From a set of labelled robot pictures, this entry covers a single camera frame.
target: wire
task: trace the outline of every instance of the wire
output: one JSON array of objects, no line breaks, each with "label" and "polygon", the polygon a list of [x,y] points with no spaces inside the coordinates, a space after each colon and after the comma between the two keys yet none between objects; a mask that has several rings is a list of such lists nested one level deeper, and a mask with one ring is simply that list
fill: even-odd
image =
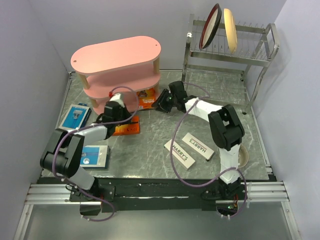
[{"label": "wire", "polygon": [[[59,150],[62,146],[62,144],[64,143],[64,141],[71,135],[71,134],[74,134],[74,133],[78,133],[78,132],[81,132],[83,130],[87,130],[87,129],[91,129],[91,128],[95,128],[95,127],[98,127],[98,126],[105,126],[105,125],[110,125],[110,124],[121,124],[121,123],[124,123],[124,122],[127,122],[129,121],[130,119],[132,119],[134,117],[134,115],[137,113],[138,109],[139,109],[139,99],[138,99],[138,96],[136,94],[136,92],[130,88],[130,87],[127,87],[127,86],[117,86],[115,88],[113,88],[110,92],[113,93],[116,89],[121,89],[121,88],[124,88],[124,89],[128,89],[130,90],[131,92],[134,93],[135,95],[135,98],[136,98],[136,102],[137,102],[137,109],[132,113],[132,115],[130,117],[128,117],[127,119],[125,120],[121,120],[121,121],[112,121],[112,122],[103,122],[103,123],[98,123],[98,124],[94,124],[94,125],[89,125],[89,126],[85,126],[85,127],[82,127],[82,128],[79,128],[79,129],[75,129],[75,130],[72,130],[72,131],[69,131],[62,139],[61,141],[59,142],[58,146],[56,147],[56,150],[54,152],[54,156],[53,156],[53,161],[52,161],[52,173],[53,175],[57,178],[57,179],[64,179],[64,177],[60,177],[57,175],[57,171],[56,171],[56,162],[57,162],[57,156],[58,156],[58,153],[59,153]],[[77,187],[77,185],[70,181],[69,179],[67,180],[70,184],[72,184],[74,187]],[[106,218],[103,218],[103,219],[92,219],[92,218],[88,218],[86,216],[83,216],[84,219],[87,219],[88,221],[91,221],[91,222],[103,222],[103,221],[106,221],[106,220],[109,220],[110,218],[112,218],[114,216],[114,214],[116,213],[116,208],[115,206],[105,200],[105,199],[101,199],[101,198],[98,198],[98,197],[95,197],[89,193],[87,193],[86,191],[84,191],[83,189],[81,188],[77,188],[82,194],[84,194],[85,196],[89,197],[89,198],[92,198],[92,199],[95,199],[97,201],[100,201],[100,202],[104,202],[105,204],[108,204],[111,208],[112,208],[112,213],[110,216],[106,217]]]},{"label": "wire", "polygon": [[206,183],[203,183],[203,184],[191,184],[191,183],[188,183],[186,182],[180,175],[179,173],[177,172],[176,170],[176,167],[175,167],[175,163],[174,163],[174,158],[173,158],[173,146],[174,146],[174,141],[176,139],[176,135],[177,135],[177,132],[178,132],[178,129],[180,127],[180,125],[182,124],[183,120],[185,119],[185,117],[188,115],[188,113],[197,105],[197,103],[199,102],[199,100],[203,99],[203,98],[207,98],[207,97],[210,97],[210,94],[208,93],[208,91],[206,91],[204,88],[202,88],[201,86],[198,86],[196,84],[193,84],[193,83],[189,83],[189,82],[184,82],[184,84],[187,84],[187,85],[192,85],[192,86],[195,86],[195,87],[198,87],[200,89],[202,89],[206,94],[208,94],[208,96],[206,97],[201,97],[199,99],[197,99],[194,104],[185,112],[185,114],[182,116],[182,118],[179,120],[179,122],[177,123],[176,127],[175,127],[175,130],[173,132],[173,136],[172,136],[172,140],[171,140],[171,144],[170,144],[170,161],[171,161],[171,166],[172,166],[172,169],[175,173],[175,175],[177,176],[177,178],[185,185],[189,186],[189,187],[192,187],[192,188],[203,188],[203,187],[206,187],[210,184],[212,184],[214,181],[216,181],[221,175],[225,174],[226,172],[228,171],[231,171],[231,170],[237,170],[239,172],[239,174],[241,175],[242,179],[243,179],[243,182],[244,182],[244,190],[245,190],[245,196],[244,196],[244,201],[243,201],[243,204],[242,206],[240,207],[240,209],[238,210],[237,213],[235,213],[234,215],[232,215],[231,217],[234,217],[236,216],[239,212],[242,211],[246,201],[247,201],[247,182],[246,182],[246,179],[245,179],[245,176],[242,174],[242,172],[240,172],[239,169],[237,169],[236,167],[230,167],[230,168],[227,168],[226,170],[220,172],[217,176],[215,176],[213,179],[209,180],[208,182]]}]

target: marble table surface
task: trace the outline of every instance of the marble table surface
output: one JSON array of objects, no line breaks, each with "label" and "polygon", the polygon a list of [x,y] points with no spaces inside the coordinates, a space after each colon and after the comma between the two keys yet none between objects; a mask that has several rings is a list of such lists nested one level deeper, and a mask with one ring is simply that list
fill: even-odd
[{"label": "marble table surface", "polygon": [[[245,135],[242,144],[248,151],[249,161],[240,170],[248,180],[268,180],[266,162],[259,142],[258,132],[252,114],[243,115],[241,105],[245,98],[243,82],[237,74],[217,73],[188,73],[188,80],[205,87],[216,101],[235,103],[235,109],[243,124]],[[71,75],[71,84],[62,110],[60,121],[63,119],[70,104],[87,103],[90,101],[83,91],[79,79]],[[160,88],[167,88],[168,84],[181,80],[181,72],[161,73]],[[188,94],[204,96],[205,94],[193,86],[189,86]],[[168,150],[164,144],[173,135],[177,122],[183,116],[182,112],[172,109],[170,113],[155,110],[139,111],[140,134],[126,136],[112,136],[107,140],[92,145],[108,145],[110,156],[107,169],[88,169],[92,175],[100,178],[176,178],[172,170]],[[92,111],[87,124],[93,122],[97,114]],[[182,141],[191,133],[215,153],[210,161],[206,161],[199,153]],[[196,116],[184,119],[176,136],[176,142],[195,159],[194,165],[185,170],[176,159],[175,166],[179,174],[186,179],[211,179],[220,172],[220,157],[210,132],[209,123]],[[52,177],[52,173],[43,170],[42,177]]]}]

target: white wall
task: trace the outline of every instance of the white wall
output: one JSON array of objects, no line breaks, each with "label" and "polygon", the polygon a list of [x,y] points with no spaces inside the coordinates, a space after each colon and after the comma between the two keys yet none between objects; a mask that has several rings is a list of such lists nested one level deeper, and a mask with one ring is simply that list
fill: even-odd
[{"label": "white wall", "polygon": [[304,240],[320,238],[319,8],[318,0],[286,1],[275,21],[280,49],[254,104]]},{"label": "white wall", "polygon": [[0,235],[13,238],[68,72],[27,0],[0,3]]},{"label": "white wall", "polygon": [[[161,46],[160,68],[182,69],[189,14],[208,16],[211,0],[29,0],[68,71],[86,45],[147,35]],[[274,22],[286,0],[224,0],[236,22]]]}]

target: pink shelf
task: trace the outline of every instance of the pink shelf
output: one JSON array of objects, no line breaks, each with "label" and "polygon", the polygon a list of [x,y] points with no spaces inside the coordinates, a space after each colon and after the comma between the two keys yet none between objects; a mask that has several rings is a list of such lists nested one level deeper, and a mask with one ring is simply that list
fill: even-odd
[{"label": "pink shelf", "polygon": [[[160,96],[160,92],[155,93],[155,98],[157,99]],[[98,103],[98,107],[93,107],[93,110],[95,111],[96,114],[102,114],[104,112],[104,108],[106,105],[106,102],[109,101],[109,97],[105,99],[99,99],[96,102]],[[130,113],[134,112],[137,109],[137,101],[136,97],[131,94],[131,92],[128,92],[125,94],[124,97],[124,102],[126,105],[126,108]]]},{"label": "pink shelf", "polygon": [[[160,77],[160,73],[154,73],[153,64],[146,63],[100,75],[91,75],[87,78],[90,88],[84,89],[84,92],[92,99],[105,100],[116,86],[127,86],[138,92],[156,86]],[[119,88],[115,90],[116,92],[129,92],[129,90]]]},{"label": "pink shelf", "polygon": [[152,62],[160,52],[154,38],[135,36],[84,46],[72,55],[71,65],[79,74],[97,75]]}]

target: metal dish rack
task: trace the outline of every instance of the metal dish rack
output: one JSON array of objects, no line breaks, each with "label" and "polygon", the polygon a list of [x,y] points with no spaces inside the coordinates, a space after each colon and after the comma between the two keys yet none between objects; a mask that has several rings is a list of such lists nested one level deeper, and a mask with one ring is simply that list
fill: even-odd
[{"label": "metal dish rack", "polygon": [[[250,23],[235,25],[237,33],[237,50],[234,53],[229,51],[225,24],[220,23],[219,28],[212,43],[205,49],[199,49],[199,41],[203,26],[206,20],[195,20],[194,14],[190,14],[188,32],[186,35],[185,53],[182,69],[182,81],[186,80],[187,69],[196,69],[201,71],[227,72],[241,75],[241,81],[246,84],[246,77],[251,66],[260,66],[262,70],[257,78],[255,88],[250,100],[246,100],[243,113],[246,114],[253,105],[262,79],[268,70],[271,62],[279,50],[279,37],[274,23],[270,23],[264,28],[264,25],[258,27]],[[216,60],[236,64],[245,64],[245,69],[222,68],[214,66],[188,64],[190,58]]]}]

